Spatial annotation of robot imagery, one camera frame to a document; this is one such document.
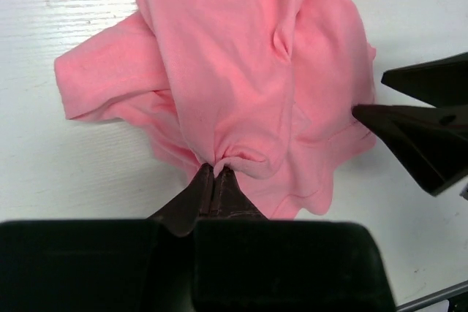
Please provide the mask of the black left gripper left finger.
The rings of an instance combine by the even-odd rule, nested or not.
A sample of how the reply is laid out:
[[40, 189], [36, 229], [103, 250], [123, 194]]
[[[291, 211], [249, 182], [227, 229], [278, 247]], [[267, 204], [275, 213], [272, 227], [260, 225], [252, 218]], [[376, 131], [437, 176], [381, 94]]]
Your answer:
[[174, 236], [187, 236], [205, 205], [210, 207], [214, 189], [213, 167], [203, 164], [189, 185], [148, 219], [161, 224]]

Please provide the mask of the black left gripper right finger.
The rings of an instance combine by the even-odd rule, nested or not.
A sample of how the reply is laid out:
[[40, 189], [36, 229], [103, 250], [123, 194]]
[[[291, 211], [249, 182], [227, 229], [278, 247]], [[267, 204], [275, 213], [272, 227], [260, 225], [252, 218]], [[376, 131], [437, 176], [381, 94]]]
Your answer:
[[235, 172], [224, 167], [215, 182], [215, 217], [226, 219], [266, 220], [238, 185]]

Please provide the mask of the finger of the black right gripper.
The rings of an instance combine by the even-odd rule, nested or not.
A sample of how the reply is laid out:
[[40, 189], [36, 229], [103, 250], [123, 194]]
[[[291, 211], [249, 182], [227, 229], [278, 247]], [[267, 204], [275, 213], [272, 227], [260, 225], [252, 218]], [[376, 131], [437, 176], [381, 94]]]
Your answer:
[[467, 176], [467, 106], [360, 104], [352, 115], [379, 137], [415, 182], [437, 196]]
[[434, 107], [467, 104], [467, 54], [390, 69], [381, 83]]

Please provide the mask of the pink t shirt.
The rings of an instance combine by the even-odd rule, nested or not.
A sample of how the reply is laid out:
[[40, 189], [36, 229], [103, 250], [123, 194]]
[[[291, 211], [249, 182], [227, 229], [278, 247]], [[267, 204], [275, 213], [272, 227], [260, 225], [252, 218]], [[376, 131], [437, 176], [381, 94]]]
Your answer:
[[136, 0], [137, 11], [54, 63], [70, 120], [120, 118], [195, 176], [235, 171], [269, 218], [325, 214], [333, 173], [370, 149], [351, 113], [374, 102], [351, 0]]

